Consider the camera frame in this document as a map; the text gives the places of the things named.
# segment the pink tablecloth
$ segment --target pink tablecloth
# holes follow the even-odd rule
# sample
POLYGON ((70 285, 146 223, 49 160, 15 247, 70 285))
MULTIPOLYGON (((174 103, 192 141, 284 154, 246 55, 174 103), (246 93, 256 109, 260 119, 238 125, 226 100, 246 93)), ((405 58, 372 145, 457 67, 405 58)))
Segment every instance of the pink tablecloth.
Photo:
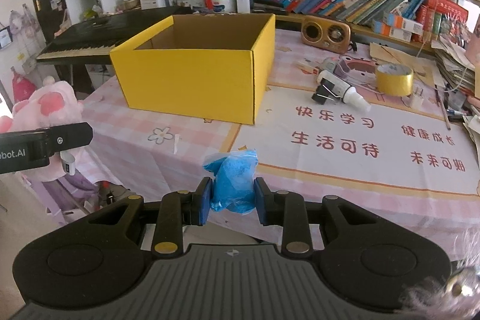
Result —
MULTIPOLYGON (((301 44, 297 32, 277 30, 269 85, 313 90, 312 75, 301 72, 294 62, 326 56, 337 55, 301 44)), ((347 56, 369 58, 368 46, 361 45, 356 54, 347 56)), ((407 110, 400 98, 358 90, 371 102, 407 110)), ((438 118, 441 113, 433 94, 425 86, 427 99, 422 110, 424 115, 438 118)), ((92 182, 109 180, 123 184, 147 202, 159 200, 170 191, 195 190, 201 178, 208 175, 202 168, 205 157, 232 148, 239 131, 236 124, 129 109, 116 77, 85 100, 83 118, 94 129, 94 139, 85 159, 77 165, 79 171, 92 182)), ((337 194, 435 241, 455 259, 464 254, 461 246, 454 245, 455 238, 480 223, 478 196, 437 197, 430 192, 359 190, 295 176, 288 178, 265 168, 258 175, 273 190, 296 191, 307 200, 318 202, 324 195, 337 194)), ((255 212, 246 216, 229 211, 211 212, 209 219, 264 240, 276 242, 281 235, 279 227, 261 226, 255 212)), ((317 227, 312 227, 312 233, 316 247, 321 247, 317 227)))

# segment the blue plastic bag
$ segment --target blue plastic bag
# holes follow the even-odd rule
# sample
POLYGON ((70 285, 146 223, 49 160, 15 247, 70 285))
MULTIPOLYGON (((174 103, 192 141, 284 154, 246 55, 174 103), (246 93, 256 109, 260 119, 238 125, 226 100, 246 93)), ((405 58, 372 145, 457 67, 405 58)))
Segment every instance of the blue plastic bag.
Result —
POLYGON ((254 174, 258 164, 257 152, 251 150, 215 153, 205 159, 203 168, 213 172, 214 211, 246 214, 255 209, 254 174))

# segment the yellow tape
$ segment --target yellow tape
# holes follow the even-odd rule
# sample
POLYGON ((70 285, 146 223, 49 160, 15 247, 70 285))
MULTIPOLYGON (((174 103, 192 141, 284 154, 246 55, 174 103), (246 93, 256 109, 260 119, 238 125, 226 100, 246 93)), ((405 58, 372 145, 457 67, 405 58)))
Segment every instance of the yellow tape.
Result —
POLYGON ((412 93, 413 71, 403 64, 382 64, 375 70, 377 89, 388 95, 404 97, 412 93))

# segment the pink stuffed animal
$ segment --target pink stuffed animal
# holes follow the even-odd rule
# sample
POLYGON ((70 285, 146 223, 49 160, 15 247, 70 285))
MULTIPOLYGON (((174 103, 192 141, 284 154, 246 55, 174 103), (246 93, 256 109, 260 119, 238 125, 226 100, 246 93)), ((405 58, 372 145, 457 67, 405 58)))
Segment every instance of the pink stuffed animal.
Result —
MULTIPOLYGON (((83 104, 75 98, 73 88, 65 81, 55 82, 48 76, 43 87, 35 91, 28 100, 13 107, 13 118, 0 117, 0 133, 34 130, 57 125, 82 122, 83 104)), ((83 148, 69 151, 78 160, 83 148)), ((50 182, 65 175, 59 154, 50 157, 50 165, 23 171, 31 180, 50 182)))

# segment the pencil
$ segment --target pencil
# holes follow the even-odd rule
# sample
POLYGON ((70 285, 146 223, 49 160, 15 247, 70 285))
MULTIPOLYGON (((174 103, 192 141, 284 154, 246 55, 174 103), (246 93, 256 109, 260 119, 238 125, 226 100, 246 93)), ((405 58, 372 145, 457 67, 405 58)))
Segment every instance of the pencil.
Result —
POLYGON ((448 121, 447 110, 445 110, 445 107, 442 105, 442 102, 440 101, 440 96, 438 95, 437 85, 435 85, 435 98, 436 98, 436 100, 437 100, 437 103, 440 104, 440 108, 442 109, 442 114, 443 114, 443 119, 445 120, 445 125, 447 125, 447 129, 448 129, 448 130, 451 130, 451 128, 450 128, 450 121, 448 121))

